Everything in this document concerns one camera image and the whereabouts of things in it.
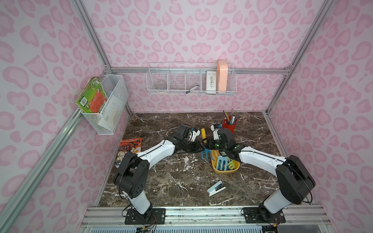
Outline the white handle lightblue fork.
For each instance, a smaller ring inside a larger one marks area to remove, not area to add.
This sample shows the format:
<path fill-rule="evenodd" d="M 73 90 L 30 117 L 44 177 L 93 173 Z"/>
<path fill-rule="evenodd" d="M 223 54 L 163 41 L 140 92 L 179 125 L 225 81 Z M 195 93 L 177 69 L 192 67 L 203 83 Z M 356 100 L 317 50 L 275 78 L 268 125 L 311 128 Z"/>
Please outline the white handle lightblue fork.
<path fill-rule="evenodd" d="M 228 169 L 228 157 L 219 155 L 216 163 L 216 170 L 227 171 Z"/>

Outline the grey round object on shelf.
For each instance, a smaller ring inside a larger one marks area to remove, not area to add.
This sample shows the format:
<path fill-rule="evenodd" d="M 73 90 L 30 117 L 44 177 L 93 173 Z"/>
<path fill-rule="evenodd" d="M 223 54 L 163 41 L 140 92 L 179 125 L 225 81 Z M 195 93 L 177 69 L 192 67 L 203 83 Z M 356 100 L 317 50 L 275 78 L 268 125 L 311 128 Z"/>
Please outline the grey round object on shelf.
<path fill-rule="evenodd" d="M 167 90 L 167 83 L 164 81 L 160 81 L 156 85 L 156 90 Z"/>

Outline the red pencil cup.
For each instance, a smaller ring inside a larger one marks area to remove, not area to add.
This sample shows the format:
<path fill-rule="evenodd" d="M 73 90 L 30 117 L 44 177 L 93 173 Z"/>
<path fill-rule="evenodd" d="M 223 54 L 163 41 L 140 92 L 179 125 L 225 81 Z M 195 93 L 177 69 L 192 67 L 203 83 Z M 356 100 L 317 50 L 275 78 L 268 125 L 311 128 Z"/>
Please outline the red pencil cup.
<path fill-rule="evenodd" d="M 228 122 L 228 118 L 225 117 L 224 120 L 223 120 L 222 127 L 223 127 L 223 128 L 226 128 L 226 129 L 228 129 L 229 131 L 231 131 L 232 133 L 234 133 L 235 128 L 236 128 L 236 125 L 237 125 L 237 122 L 236 122 L 236 121 L 235 121 L 234 123 L 230 124 L 230 123 Z"/>

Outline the yellow storage box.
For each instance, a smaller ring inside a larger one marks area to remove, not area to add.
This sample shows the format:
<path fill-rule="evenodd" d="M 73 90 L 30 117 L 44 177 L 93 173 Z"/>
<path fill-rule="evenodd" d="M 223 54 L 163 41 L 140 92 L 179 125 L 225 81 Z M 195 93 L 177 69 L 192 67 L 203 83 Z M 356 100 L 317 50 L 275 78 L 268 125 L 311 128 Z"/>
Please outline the yellow storage box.
<path fill-rule="evenodd" d="M 239 169 L 240 163 L 227 156 L 222 156 L 218 150 L 212 151 L 211 164 L 217 174 L 228 174 Z"/>

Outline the red comic book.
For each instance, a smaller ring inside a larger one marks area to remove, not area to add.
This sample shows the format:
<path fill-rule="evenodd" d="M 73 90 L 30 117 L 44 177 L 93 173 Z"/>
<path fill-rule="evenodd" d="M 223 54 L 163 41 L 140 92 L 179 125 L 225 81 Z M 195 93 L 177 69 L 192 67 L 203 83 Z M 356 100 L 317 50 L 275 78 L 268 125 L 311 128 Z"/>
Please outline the red comic book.
<path fill-rule="evenodd" d="M 118 154 L 116 158 L 115 167 L 119 168 L 123 157 L 126 153 L 132 152 L 132 153 L 139 153 L 141 152 L 142 147 L 142 138 L 132 138 L 132 139 L 123 139 L 120 142 Z"/>

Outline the white patterned card box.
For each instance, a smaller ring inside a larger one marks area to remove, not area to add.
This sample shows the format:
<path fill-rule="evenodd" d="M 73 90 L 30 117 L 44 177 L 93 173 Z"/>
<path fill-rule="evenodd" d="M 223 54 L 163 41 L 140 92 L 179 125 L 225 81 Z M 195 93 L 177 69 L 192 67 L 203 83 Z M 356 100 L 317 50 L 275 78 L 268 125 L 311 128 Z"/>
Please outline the white patterned card box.
<path fill-rule="evenodd" d="M 206 73 L 206 94 L 216 94 L 217 91 L 217 72 L 207 71 Z"/>

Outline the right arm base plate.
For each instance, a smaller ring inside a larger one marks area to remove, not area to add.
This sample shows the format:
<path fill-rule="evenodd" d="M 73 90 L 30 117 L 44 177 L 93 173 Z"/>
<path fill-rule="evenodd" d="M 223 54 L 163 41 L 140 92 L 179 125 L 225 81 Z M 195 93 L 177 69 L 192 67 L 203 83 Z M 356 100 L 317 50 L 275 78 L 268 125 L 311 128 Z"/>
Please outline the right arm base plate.
<path fill-rule="evenodd" d="M 272 214 L 263 208 L 245 207 L 241 209 L 241 214 L 244 216 L 246 223 L 286 223 L 286 219 L 282 210 L 275 214 Z"/>

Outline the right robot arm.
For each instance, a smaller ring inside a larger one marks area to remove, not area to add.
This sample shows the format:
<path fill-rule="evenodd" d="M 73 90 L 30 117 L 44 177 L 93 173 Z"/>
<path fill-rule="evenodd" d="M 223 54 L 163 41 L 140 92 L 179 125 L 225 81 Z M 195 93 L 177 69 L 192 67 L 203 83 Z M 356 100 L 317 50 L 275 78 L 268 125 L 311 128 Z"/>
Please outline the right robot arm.
<path fill-rule="evenodd" d="M 211 126 L 211 130 L 211 149 L 234 161 L 265 170 L 277 178 L 279 189 L 259 205 L 260 214 L 274 215 L 291 204 L 301 204 L 316 186 L 299 157 L 275 156 L 237 143 L 229 129 L 216 124 Z"/>

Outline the pencils in cup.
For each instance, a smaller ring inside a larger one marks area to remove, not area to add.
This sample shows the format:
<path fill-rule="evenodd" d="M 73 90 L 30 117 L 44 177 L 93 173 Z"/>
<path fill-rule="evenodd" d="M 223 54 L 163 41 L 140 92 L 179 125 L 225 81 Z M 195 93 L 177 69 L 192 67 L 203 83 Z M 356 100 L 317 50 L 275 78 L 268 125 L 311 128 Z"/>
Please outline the pencils in cup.
<path fill-rule="evenodd" d="M 236 111 L 234 108 L 232 108 L 230 112 L 228 112 L 227 110 L 223 110 L 223 112 L 225 114 L 227 124 L 229 125 L 236 124 L 241 114 L 241 111 Z"/>

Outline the green red book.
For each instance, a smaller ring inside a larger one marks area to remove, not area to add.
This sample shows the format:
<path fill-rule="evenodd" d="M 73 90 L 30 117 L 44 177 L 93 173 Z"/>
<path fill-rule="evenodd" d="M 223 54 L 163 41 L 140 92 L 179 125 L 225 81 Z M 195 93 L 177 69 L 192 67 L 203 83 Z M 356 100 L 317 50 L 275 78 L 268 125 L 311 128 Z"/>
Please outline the green red book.
<path fill-rule="evenodd" d="M 98 77 L 91 78 L 76 100 L 76 104 L 84 113 L 100 113 L 108 97 Z"/>

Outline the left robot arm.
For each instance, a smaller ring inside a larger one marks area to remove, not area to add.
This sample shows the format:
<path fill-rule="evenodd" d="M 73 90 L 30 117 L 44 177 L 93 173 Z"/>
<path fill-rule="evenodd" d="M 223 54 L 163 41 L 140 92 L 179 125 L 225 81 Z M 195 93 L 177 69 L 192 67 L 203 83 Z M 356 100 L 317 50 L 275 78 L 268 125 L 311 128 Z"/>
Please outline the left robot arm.
<path fill-rule="evenodd" d="M 200 135 L 200 130 L 181 124 L 175 133 L 150 149 L 139 154 L 128 152 L 124 155 L 114 177 L 114 184 L 119 194 L 126 195 L 137 213 L 145 215 L 151 210 L 151 203 L 145 194 L 149 169 L 181 150 L 199 152 L 202 146 L 197 137 Z"/>

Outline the pink box on shelf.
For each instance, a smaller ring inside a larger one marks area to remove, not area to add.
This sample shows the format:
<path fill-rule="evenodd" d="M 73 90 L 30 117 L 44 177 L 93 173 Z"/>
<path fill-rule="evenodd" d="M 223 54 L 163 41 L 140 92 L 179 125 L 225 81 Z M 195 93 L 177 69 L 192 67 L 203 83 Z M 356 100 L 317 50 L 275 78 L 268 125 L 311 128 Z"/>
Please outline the pink box on shelf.
<path fill-rule="evenodd" d="M 219 76 L 219 91 L 225 92 L 227 89 L 228 64 L 226 60 L 217 61 L 217 73 Z"/>

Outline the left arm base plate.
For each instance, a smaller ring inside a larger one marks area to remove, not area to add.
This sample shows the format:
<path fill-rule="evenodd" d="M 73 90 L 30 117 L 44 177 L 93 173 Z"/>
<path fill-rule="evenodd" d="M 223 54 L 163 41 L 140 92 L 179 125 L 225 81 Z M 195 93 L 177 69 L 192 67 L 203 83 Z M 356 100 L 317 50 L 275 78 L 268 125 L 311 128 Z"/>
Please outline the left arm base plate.
<path fill-rule="evenodd" d="M 162 225 L 165 223 L 165 217 L 165 208 L 150 208 L 144 214 L 131 208 L 127 210 L 124 223 L 125 225 L 146 225 L 155 221 L 156 224 Z"/>

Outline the yellow handle teal fork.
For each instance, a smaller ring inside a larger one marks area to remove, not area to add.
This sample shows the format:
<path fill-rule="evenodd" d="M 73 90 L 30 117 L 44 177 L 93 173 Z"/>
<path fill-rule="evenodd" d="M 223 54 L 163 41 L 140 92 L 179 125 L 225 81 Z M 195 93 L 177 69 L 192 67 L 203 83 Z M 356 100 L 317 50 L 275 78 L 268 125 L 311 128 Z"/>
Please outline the yellow handle teal fork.
<path fill-rule="evenodd" d="M 206 134 L 205 128 L 201 129 L 201 135 L 202 135 L 202 143 L 203 143 L 203 151 L 201 152 L 201 158 L 204 160 L 213 161 L 212 150 L 207 148 L 207 134 Z"/>

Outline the white blue stapler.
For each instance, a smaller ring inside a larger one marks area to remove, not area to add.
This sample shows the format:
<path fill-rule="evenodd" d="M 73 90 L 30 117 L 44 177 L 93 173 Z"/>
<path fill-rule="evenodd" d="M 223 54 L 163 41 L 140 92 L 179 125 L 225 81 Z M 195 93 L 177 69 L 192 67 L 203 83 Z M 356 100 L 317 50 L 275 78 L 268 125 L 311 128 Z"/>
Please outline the white blue stapler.
<path fill-rule="evenodd" d="M 223 190 L 225 190 L 226 187 L 222 184 L 222 181 L 218 181 L 217 183 L 215 183 L 212 187 L 210 187 L 208 190 L 207 190 L 207 193 L 208 195 L 211 197 Z"/>

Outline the white mesh side basket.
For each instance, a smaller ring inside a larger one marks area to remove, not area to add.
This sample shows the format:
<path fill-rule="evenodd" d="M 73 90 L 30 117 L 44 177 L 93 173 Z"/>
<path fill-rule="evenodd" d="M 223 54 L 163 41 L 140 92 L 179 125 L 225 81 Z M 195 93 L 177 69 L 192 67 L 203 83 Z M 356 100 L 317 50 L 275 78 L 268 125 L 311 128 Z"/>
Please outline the white mesh side basket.
<path fill-rule="evenodd" d="M 124 77 L 117 74 L 108 74 L 100 81 L 108 97 L 100 113 L 84 113 L 91 126 L 99 135 L 113 135 L 124 112 L 129 93 Z"/>

